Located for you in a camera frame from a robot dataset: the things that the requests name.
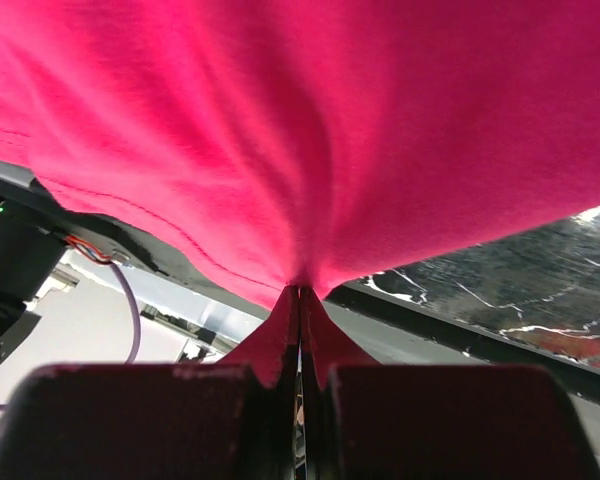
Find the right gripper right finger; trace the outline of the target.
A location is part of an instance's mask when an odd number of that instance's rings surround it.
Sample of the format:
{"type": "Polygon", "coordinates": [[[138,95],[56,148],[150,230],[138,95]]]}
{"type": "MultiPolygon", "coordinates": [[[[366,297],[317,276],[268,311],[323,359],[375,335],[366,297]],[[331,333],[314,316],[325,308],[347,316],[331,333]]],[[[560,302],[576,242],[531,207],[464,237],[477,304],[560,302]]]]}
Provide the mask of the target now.
{"type": "Polygon", "coordinates": [[[299,294],[312,479],[599,479],[566,392],[524,365],[383,365],[299,294]]]}

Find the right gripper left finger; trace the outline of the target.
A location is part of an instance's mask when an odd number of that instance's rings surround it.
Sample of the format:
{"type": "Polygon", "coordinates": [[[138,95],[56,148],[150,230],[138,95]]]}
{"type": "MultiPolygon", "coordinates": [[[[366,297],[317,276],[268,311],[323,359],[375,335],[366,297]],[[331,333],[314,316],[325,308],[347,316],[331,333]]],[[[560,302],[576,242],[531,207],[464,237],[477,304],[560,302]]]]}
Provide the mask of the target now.
{"type": "Polygon", "coordinates": [[[57,364],[0,420],[0,479],[290,479],[298,300],[212,364],[57,364]]]}

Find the red t-shirt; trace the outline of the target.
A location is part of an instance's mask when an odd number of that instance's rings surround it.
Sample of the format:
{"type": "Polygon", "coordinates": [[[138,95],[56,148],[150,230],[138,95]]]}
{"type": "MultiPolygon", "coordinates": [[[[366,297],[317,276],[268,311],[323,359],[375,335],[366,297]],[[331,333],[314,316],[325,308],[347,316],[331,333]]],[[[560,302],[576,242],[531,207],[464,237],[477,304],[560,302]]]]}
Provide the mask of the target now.
{"type": "Polygon", "coordinates": [[[0,161],[325,296],[600,205],[600,1],[0,1],[0,161]]]}

